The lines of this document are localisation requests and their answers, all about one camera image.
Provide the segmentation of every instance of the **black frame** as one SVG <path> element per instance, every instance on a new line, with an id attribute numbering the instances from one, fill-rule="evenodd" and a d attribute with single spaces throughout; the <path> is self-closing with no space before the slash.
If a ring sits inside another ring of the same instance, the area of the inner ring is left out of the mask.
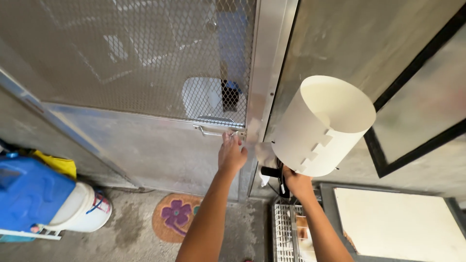
<path id="1" fill-rule="evenodd" d="M 414 60 L 403 70 L 395 81 L 382 93 L 374 102 L 376 112 L 378 112 L 416 73 L 424 63 L 433 57 L 444 44 L 446 44 L 458 30 L 466 23 L 466 4 L 445 24 L 445 26 L 435 35 L 434 38 L 422 49 Z M 393 163 L 388 163 L 385 154 L 380 146 L 378 138 L 371 127 L 364 135 L 367 147 L 376 167 L 379 178 L 405 166 L 406 164 L 424 156 L 430 151 L 446 144 L 456 137 L 466 132 L 466 119 L 431 138 L 424 144 L 406 153 Z"/>

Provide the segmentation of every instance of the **blue water container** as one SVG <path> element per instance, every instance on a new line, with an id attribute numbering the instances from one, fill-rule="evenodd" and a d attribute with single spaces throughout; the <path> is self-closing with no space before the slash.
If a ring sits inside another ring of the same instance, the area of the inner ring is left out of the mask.
<path id="1" fill-rule="evenodd" d="M 75 186 L 35 159 L 0 157 L 0 229 L 30 232 L 49 224 Z"/>

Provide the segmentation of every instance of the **wall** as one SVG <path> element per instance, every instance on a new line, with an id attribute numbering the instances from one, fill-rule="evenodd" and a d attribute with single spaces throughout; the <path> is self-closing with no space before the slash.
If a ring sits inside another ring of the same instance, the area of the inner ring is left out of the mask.
<path id="1" fill-rule="evenodd" d="M 343 79 L 375 101 L 464 3 L 464 0 L 452 0 L 448 5 L 440 0 L 301 1 L 265 141 L 273 140 L 275 126 L 308 76 Z M 320 180 L 442 192 L 466 201 L 466 192 L 461 192 L 461 187 L 466 186 L 466 178 L 461 174 L 465 144 L 452 141 L 379 179 L 362 140 L 339 165 L 341 170 Z M 275 179 L 271 180 L 277 188 Z M 272 196 L 274 192 L 268 187 L 261 188 L 256 177 L 251 195 Z"/>
<path id="2" fill-rule="evenodd" d="M 51 126 L 39 114 L 0 86 L 0 138 L 10 144 L 39 149 L 76 163 L 78 174 L 100 185 L 133 187 L 94 155 Z"/>

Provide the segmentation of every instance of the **white board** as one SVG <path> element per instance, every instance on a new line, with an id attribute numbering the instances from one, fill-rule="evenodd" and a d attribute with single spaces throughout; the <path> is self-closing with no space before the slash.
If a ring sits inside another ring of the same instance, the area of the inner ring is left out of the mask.
<path id="1" fill-rule="evenodd" d="M 441 197 L 335 188 L 342 228 L 359 255 L 466 262 L 466 239 Z"/>

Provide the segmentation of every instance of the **orange doormat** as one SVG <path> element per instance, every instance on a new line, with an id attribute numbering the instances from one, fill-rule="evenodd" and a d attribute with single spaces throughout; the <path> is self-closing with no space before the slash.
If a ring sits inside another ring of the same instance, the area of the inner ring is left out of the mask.
<path id="1" fill-rule="evenodd" d="M 165 242 L 183 242 L 201 200 L 200 197 L 174 193 L 164 197 L 152 215 L 155 235 Z"/>

